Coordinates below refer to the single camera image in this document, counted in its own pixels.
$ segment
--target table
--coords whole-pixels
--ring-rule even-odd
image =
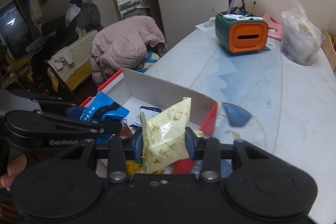
[[[336,78],[320,49],[313,65],[293,63],[268,38],[270,51],[232,55],[215,30],[195,30],[146,73],[219,101],[213,136],[243,138],[305,170],[319,188],[310,218],[336,222]],[[232,127],[228,102],[252,116]]]

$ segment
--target screw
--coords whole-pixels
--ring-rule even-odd
[[[160,183],[161,183],[161,184],[168,184],[168,183],[169,183],[169,180],[162,179],[162,180],[160,180]]]
[[[110,178],[113,180],[123,180],[126,178],[126,174],[122,171],[114,171],[110,174]]]
[[[149,184],[152,185],[152,186],[154,186],[154,187],[160,185],[160,183],[158,181],[151,181]]]
[[[214,180],[218,178],[218,174],[214,171],[205,171],[202,173],[202,177],[206,180]]]

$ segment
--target cardboard box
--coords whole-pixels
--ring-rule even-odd
[[[215,128],[216,101],[194,90],[134,70],[119,70],[98,91],[130,111],[126,117],[128,125],[135,121],[141,106],[165,110],[182,101],[183,97],[191,97],[189,126],[193,130],[202,130],[207,136],[211,136]],[[80,106],[88,107],[92,100],[89,97]],[[173,173],[188,173],[193,165],[194,162],[189,159],[180,160]]]

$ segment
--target pen holder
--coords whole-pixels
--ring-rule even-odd
[[[266,45],[268,25],[263,20],[227,20],[217,15],[215,28],[217,38],[231,53],[259,51]]]

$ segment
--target human hand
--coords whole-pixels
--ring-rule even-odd
[[[26,168],[27,156],[21,153],[20,156],[11,160],[7,165],[7,173],[2,175],[0,182],[3,187],[6,187],[8,191],[11,189],[11,185],[15,178]]]

